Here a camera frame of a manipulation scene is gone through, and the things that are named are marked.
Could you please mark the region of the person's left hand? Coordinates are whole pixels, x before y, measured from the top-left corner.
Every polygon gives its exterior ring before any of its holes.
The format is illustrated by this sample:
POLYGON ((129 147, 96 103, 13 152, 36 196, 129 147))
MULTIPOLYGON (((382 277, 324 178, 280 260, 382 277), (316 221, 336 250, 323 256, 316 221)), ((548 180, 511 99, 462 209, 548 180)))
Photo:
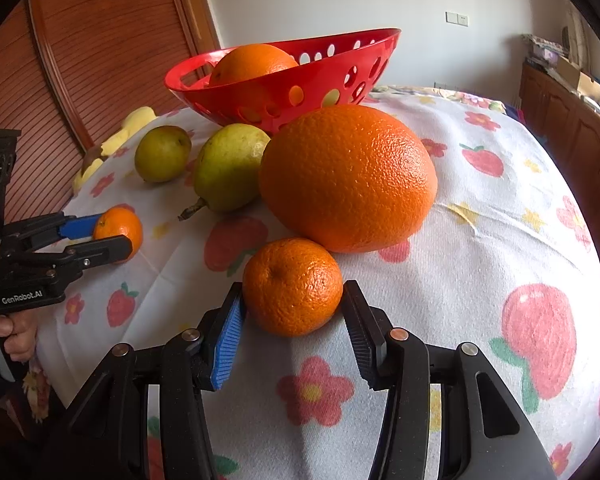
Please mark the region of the person's left hand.
POLYGON ((0 338, 6 353, 15 362, 29 361, 35 350, 38 316, 33 310, 0 316, 0 338))

